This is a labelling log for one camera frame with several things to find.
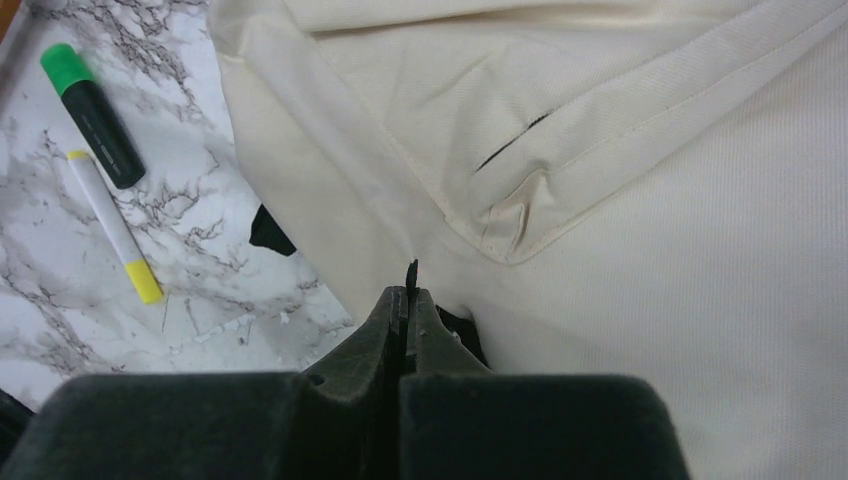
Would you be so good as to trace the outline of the green black highlighter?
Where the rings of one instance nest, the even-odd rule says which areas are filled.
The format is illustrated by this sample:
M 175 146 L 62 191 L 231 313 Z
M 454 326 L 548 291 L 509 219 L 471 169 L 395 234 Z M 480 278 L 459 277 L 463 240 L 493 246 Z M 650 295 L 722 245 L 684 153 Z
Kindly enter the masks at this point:
M 113 185 L 126 190 L 146 174 L 123 121 L 83 58 L 66 43 L 48 47 L 40 65 Z

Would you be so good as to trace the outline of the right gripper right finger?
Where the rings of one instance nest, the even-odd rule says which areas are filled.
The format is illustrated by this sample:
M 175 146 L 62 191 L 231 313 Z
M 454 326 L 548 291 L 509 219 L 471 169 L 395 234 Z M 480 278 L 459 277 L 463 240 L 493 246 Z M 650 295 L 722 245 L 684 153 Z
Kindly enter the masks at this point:
M 670 414 L 619 375 L 499 375 L 410 305 L 416 367 L 399 384 L 403 479 L 686 479 Z

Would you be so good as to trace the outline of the white yellow marker pen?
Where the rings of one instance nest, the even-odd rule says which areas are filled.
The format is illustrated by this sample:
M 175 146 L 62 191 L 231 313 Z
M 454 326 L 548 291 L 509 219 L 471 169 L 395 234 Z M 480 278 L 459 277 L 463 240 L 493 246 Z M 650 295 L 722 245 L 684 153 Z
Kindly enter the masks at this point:
M 128 278 L 144 304 L 160 301 L 164 294 L 141 253 L 94 160 L 84 151 L 71 151 L 67 161 L 114 248 Z

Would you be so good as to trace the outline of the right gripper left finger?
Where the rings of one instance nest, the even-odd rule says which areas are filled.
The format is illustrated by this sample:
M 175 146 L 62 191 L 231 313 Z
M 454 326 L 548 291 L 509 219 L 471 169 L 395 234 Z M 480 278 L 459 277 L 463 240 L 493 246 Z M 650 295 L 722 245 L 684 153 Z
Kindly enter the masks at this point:
M 76 378 L 29 422 L 5 479 L 394 479 L 408 299 L 303 372 Z

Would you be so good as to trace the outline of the beige canvas backpack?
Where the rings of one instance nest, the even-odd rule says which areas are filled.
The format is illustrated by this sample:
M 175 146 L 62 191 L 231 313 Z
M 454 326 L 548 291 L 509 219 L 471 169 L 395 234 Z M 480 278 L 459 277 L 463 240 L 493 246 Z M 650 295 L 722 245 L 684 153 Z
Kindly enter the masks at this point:
M 847 475 L 843 1 L 215 1 L 240 169 L 363 320 L 617 373 L 698 479 Z

